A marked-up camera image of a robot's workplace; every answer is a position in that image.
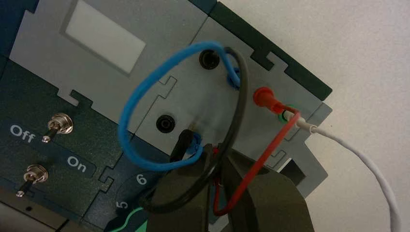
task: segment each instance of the metal toggle switch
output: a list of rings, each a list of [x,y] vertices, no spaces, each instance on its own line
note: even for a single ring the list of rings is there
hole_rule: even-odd
[[[57,113],[48,122],[48,131],[43,135],[43,143],[50,142],[56,134],[68,134],[73,131],[73,121],[64,113]]]
[[[33,164],[27,167],[27,172],[24,173],[23,178],[25,183],[15,194],[17,197],[24,196],[32,185],[46,181],[48,178],[48,172],[43,166],[39,164]]]

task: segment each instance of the black wire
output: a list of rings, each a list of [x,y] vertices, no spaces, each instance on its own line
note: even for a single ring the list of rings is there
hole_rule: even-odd
[[[228,132],[225,136],[225,139],[223,140],[220,146],[219,153],[217,154],[215,159],[212,159],[210,165],[202,173],[198,180],[187,191],[185,191],[175,200],[164,204],[152,204],[152,202],[150,202],[150,200],[147,199],[147,196],[151,194],[154,191],[154,189],[150,191],[147,195],[141,197],[139,200],[140,206],[151,213],[169,213],[181,208],[190,200],[192,200],[192,198],[194,198],[205,186],[209,184],[209,182],[218,172],[219,167],[222,164],[223,158],[225,158],[232,149],[232,145],[234,144],[234,141],[238,134],[239,127],[242,123],[242,119],[245,112],[245,106],[248,96],[248,67],[246,65],[245,60],[238,52],[234,51],[230,47],[226,47],[225,52],[227,54],[232,55],[238,63],[241,81],[235,113],[232,118],[231,125],[229,126]]]

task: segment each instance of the blue wire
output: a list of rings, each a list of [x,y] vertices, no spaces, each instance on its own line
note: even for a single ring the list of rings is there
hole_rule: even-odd
[[[131,97],[128,99],[122,111],[121,118],[118,125],[118,139],[121,147],[124,150],[125,155],[134,164],[140,166],[141,168],[165,172],[172,169],[180,168],[186,165],[195,163],[202,154],[203,148],[199,146],[198,151],[189,159],[171,162],[171,163],[156,163],[142,158],[138,152],[132,147],[128,138],[128,123],[130,122],[131,115],[141,98],[146,94],[146,92],[151,88],[157,81],[159,81],[162,76],[169,72],[174,66],[179,62],[183,61],[187,57],[198,53],[203,50],[214,50],[222,58],[222,62],[231,77],[231,80],[236,86],[239,86],[240,80],[236,76],[234,68],[232,67],[228,57],[223,49],[223,47],[217,42],[201,42],[193,44],[185,49],[180,50],[171,56],[167,61],[165,61],[161,66],[154,70],[132,93]]]

